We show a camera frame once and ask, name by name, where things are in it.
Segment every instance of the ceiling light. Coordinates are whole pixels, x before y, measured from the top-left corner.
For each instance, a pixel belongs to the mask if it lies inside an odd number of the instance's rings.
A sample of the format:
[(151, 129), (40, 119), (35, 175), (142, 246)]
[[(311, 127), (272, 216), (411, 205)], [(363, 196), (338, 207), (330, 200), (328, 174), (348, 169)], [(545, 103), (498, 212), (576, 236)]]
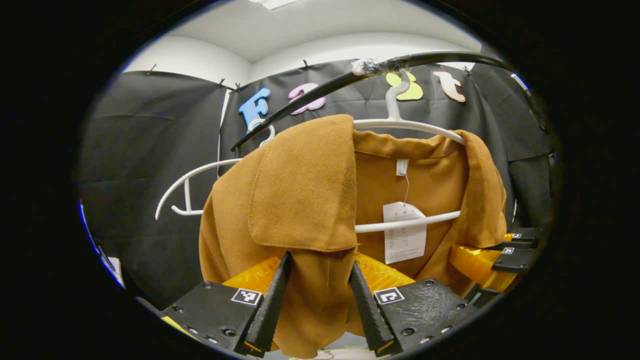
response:
[(250, 0), (250, 1), (253, 1), (254, 3), (262, 4), (265, 8), (269, 10), (273, 10), (275, 8), (279, 8), (286, 4), (295, 3), (296, 1), (299, 1), (299, 0)]

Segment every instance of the white label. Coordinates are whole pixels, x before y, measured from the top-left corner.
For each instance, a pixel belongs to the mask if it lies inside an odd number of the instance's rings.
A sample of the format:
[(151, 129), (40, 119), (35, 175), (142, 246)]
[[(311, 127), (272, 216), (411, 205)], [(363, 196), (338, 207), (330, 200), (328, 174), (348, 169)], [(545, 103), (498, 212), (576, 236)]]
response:
[(396, 302), (404, 300), (404, 296), (400, 293), (398, 288), (384, 289), (374, 291), (373, 295), (378, 299), (380, 305), (389, 304), (390, 302)]
[(247, 289), (238, 289), (236, 294), (231, 298), (231, 301), (240, 302), (242, 304), (253, 305), (258, 304), (258, 300), (262, 293)]
[[(424, 214), (411, 204), (398, 201), (382, 206), (385, 222), (424, 218)], [(385, 230), (385, 263), (419, 258), (424, 255), (427, 225), (414, 225)]]
[(409, 167), (409, 160), (398, 160), (396, 163), (396, 175), (405, 176), (406, 168)]

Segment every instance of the white wall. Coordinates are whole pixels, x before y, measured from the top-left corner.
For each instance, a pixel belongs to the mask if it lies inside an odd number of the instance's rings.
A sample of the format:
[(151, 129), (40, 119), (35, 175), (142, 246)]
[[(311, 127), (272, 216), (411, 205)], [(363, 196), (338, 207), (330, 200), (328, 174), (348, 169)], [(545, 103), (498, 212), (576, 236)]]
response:
[(252, 64), (244, 58), (208, 42), (186, 37), (163, 36), (146, 47), (123, 72), (173, 72), (224, 85), (247, 84)]
[[(125, 68), (124, 72), (150, 70), (174, 72), (236, 87), (279, 72), (329, 61), (353, 58), (391, 58), (428, 51), (476, 51), (435, 38), (400, 33), (359, 33), (314, 40), (267, 56), (254, 64), (221, 47), (187, 37), (164, 36), (151, 43)], [(462, 68), (470, 63), (448, 63)]]
[[(267, 56), (251, 66), (248, 82), (265, 78), (279, 72), (304, 66), (303, 59), (311, 64), (353, 58), (392, 58), (404, 54), (425, 53), (428, 51), (475, 51), (481, 44), (472, 43), (471, 49), (454, 45), (435, 38), (400, 33), (360, 33), (338, 37), (323, 38), (290, 47), (284, 51)], [(461, 67), (472, 64), (448, 63)]]

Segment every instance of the pink letter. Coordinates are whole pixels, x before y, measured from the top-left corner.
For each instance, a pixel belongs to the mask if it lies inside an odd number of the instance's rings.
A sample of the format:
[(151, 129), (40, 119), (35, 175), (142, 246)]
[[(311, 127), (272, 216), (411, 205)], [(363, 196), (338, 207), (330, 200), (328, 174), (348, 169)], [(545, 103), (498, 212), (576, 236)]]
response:
[(444, 90), (445, 94), (447, 94), (451, 99), (458, 102), (465, 102), (467, 100), (464, 95), (458, 93), (456, 85), (462, 85), (458, 80), (452, 78), (450, 73), (445, 71), (434, 71), (433, 74), (440, 78), (442, 90)]
[[(317, 87), (318, 87), (318, 84), (314, 84), (314, 83), (302, 84), (289, 92), (289, 98), (291, 99), (291, 101), (293, 101)], [(305, 111), (306, 109), (309, 109), (309, 110), (318, 109), (320, 106), (324, 105), (325, 101), (326, 99), (324, 97), (321, 97), (320, 99), (314, 100), (311, 103), (304, 105), (300, 109), (292, 112), (291, 115), (299, 114)]]

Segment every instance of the white plastic hanger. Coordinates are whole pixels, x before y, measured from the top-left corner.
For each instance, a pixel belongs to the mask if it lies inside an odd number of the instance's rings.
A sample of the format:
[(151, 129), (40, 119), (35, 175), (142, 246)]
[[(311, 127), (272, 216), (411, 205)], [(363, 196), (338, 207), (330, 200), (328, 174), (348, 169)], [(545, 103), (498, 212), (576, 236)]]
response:
[[(387, 102), (387, 108), (388, 108), (388, 111), (389, 111), (389, 118), (387, 118), (387, 119), (355, 120), (353, 122), (353, 128), (354, 129), (362, 129), (362, 128), (365, 128), (365, 127), (394, 127), (394, 128), (399, 128), (399, 129), (410, 129), (410, 130), (417, 130), (417, 131), (425, 131), (425, 132), (428, 132), (428, 133), (434, 133), (434, 134), (442, 135), (442, 136), (451, 138), (456, 142), (464, 144), (465, 142), (463, 141), (462, 136), (457, 135), (455, 133), (452, 133), (451, 131), (442, 129), (441, 127), (428, 125), (428, 124), (423, 124), (421, 122), (403, 120), (400, 117), (400, 111), (398, 109), (398, 104), (397, 104), (396, 97), (399, 94), (407, 91), (409, 89), (409, 86), (411, 85), (409, 77), (406, 75), (405, 71), (401, 71), (400, 76), (402, 78), (402, 82), (400, 83), (400, 85), (397, 86), (397, 87), (389, 89), (389, 91), (387, 91), (387, 95), (385, 96), (385, 99), (386, 99), (386, 102)], [(249, 130), (251, 131), (255, 126), (257, 126), (261, 122), (262, 122), (262, 119), (254, 120), (253, 122), (251, 122), (249, 124)], [(269, 127), (269, 132), (270, 132), (269, 138), (267, 140), (264, 140), (262, 143), (260, 143), (260, 146), (264, 145), (265, 143), (267, 143), (268, 141), (270, 141), (274, 137), (275, 130), (273, 129), (273, 127), (271, 127), (271, 126)], [(182, 183), (184, 183), (184, 201), (186, 203), (187, 210), (181, 210), (175, 205), (173, 205), (171, 207), (171, 209), (174, 212), (176, 212), (177, 214), (183, 215), (183, 216), (201, 215), (202, 214), (202, 210), (192, 210), (191, 209), (191, 194), (189, 193), (189, 178), (194, 176), (194, 175), (196, 175), (196, 174), (199, 174), (199, 173), (201, 173), (201, 172), (203, 172), (205, 170), (209, 170), (211, 168), (221, 167), (221, 166), (224, 166), (224, 165), (235, 164), (240, 160), (242, 160), (242, 159), (231, 159), (231, 160), (218, 161), (218, 162), (215, 162), (215, 163), (207, 164), (207, 165), (201, 166), (199, 168), (193, 169), (192, 171), (188, 172), (187, 174), (184, 174), (180, 179), (178, 179), (178, 181), (176, 181), (173, 185), (171, 185), (169, 187), (169, 189), (167, 189), (167, 191), (162, 196), (162, 199), (160, 199), (160, 202), (158, 203), (158, 206), (156, 208), (156, 220), (160, 216), (160, 209), (162, 208), (162, 206), (163, 206), (164, 202), (166, 201), (166, 199)], [(446, 221), (446, 220), (451, 220), (451, 219), (454, 219), (454, 218), (458, 218), (459, 216), (460, 216), (460, 211), (454, 211), (452, 213), (444, 213), (444, 214), (441, 214), (441, 215), (435, 215), (435, 216), (431, 216), (431, 217), (425, 217), (425, 218), (414, 219), (414, 220), (403, 220), (403, 221), (396, 221), (396, 222), (384, 222), (384, 223), (378, 223), (378, 224), (356, 225), (355, 232), (356, 233), (373, 233), (373, 232), (377, 232), (377, 231), (399, 229), (399, 228), (402, 228), (402, 227), (408, 227), (408, 226), (414, 226), (414, 225), (433, 224), (435, 222), (441, 222), (441, 221)]]
[[(264, 121), (264, 119), (255, 119), (254, 121), (252, 121), (249, 124), (249, 129), (248, 130), (249, 131), (253, 130), (262, 121)], [(276, 132), (275, 132), (275, 129), (273, 128), (273, 126), (269, 126), (269, 137), (267, 138), (267, 140), (264, 140), (263, 142), (261, 142), (259, 147), (263, 146), (265, 143), (267, 143), (271, 139), (273, 139), (275, 134), (276, 134)], [(180, 186), (182, 183), (184, 183), (184, 202), (185, 202), (185, 205), (187, 206), (187, 210), (181, 210), (176, 205), (172, 205), (171, 206), (171, 210), (176, 212), (176, 214), (182, 215), (182, 216), (202, 215), (202, 210), (192, 210), (191, 209), (191, 194), (189, 192), (189, 178), (194, 176), (194, 175), (197, 175), (197, 174), (199, 174), (199, 173), (201, 173), (203, 171), (209, 170), (210, 168), (217, 168), (217, 167), (222, 167), (222, 166), (225, 166), (225, 165), (235, 164), (240, 160), (242, 160), (242, 159), (231, 159), (231, 160), (217, 161), (215, 163), (206, 164), (206, 165), (203, 165), (203, 166), (201, 166), (199, 168), (195, 168), (195, 169), (189, 171), (188, 173), (184, 174), (180, 179), (178, 179), (178, 181), (173, 183), (173, 185), (171, 185), (169, 187), (169, 189), (167, 189), (167, 191), (164, 192), (164, 195), (162, 195), (162, 198), (160, 199), (160, 202), (158, 202), (158, 206), (156, 208), (156, 220), (160, 217), (160, 209), (162, 209), (162, 205), (164, 205), (164, 202), (166, 201), (166, 198), (168, 198), (169, 195), (171, 195), (171, 193), (175, 189), (177, 189), (178, 186)]]
[[(400, 85), (389, 89), (387, 91), (387, 95), (385, 96), (385, 100), (387, 102), (387, 109), (389, 111), (389, 118), (355, 120), (353, 122), (353, 128), (363, 129), (366, 127), (394, 127), (398, 129), (425, 131), (427, 133), (434, 133), (434, 134), (448, 137), (464, 145), (465, 142), (462, 139), (462, 136), (456, 133), (452, 133), (451, 131), (442, 129), (441, 127), (423, 124), (421, 122), (403, 120), (400, 117), (400, 110), (398, 109), (397, 96), (409, 90), (409, 86), (411, 85), (411, 81), (409, 80), (409, 77), (407, 76), (406, 71), (402, 70), (400, 72), (400, 77), (402, 78), (402, 82), (400, 83)], [(356, 225), (356, 233), (373, 233), (376, 231), (399, 229), (399, 228), (408, 227), (408, 226), (433, 224), (435, 222), (441, 222), (441, 221), (458, 218), (459, 216), (460, 216), (460, 211), (453, 211), (452, 213), (444, 213), (441, 215), (435, 215), (432, 217), (425, 217), (425, 218), (419, 218), (414, 220), (403, 220), (403, 221), (396, 221), (396, 222), (384, 222), (384, 223), (378, 223), (378, 224)]]

